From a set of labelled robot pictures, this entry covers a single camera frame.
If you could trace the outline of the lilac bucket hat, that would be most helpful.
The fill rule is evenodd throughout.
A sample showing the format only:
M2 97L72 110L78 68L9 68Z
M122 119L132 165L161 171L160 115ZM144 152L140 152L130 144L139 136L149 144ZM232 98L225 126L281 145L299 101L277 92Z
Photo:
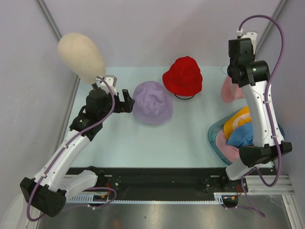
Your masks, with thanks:
M133 92L134 117L145 124L161 125L173 115L173 100L159 82L145 81Z

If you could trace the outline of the pink bucket hat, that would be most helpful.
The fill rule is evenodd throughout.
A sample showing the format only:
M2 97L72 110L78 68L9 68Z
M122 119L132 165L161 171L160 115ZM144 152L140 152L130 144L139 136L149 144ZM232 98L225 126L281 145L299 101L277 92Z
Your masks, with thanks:
M244 99L242 89L237 83L232 83L231 77L227 76L221 89L221 98L225 103L232 103L235 100Z

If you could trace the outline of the red bucket hat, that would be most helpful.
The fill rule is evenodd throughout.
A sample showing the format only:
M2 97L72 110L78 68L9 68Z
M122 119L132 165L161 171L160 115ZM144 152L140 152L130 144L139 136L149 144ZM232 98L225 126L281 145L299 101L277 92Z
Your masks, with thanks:
M201 70L190 56L178 58L163 74L165 88L178 96L193 96L202 91L203 77Z

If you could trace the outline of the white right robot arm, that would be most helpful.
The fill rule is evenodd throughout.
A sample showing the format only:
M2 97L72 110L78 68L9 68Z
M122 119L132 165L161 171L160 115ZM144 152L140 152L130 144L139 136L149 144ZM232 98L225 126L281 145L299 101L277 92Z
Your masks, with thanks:
M276 121L268 64L255 60L251 39L230 40L228 54L228 75L245 96L254 139L251 146L239 149L239 158L226 168L227 175L220 179L220 187L224 191L232 191L237 186L237 180L247 175L256 165L279 159L293 149L292 144L284 140Z

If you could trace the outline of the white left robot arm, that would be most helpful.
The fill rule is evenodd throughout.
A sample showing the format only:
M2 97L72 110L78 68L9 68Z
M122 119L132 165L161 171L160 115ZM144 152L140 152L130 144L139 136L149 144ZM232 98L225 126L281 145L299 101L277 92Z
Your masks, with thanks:
M74 160L92 142L102 129L103 122L112 113L130 113L134 100L128 90L123 89L124 101L117 94L101 88L91 90L86 104L80 109L69 127L63 143L48 163L34 176L25 177L20 188L27 202L27 218L38 221L45 215L55 217L64 208L66 201L83 191L115 190L106 185L107 179L101 169L94 166L85 168L66 184L62 180Z

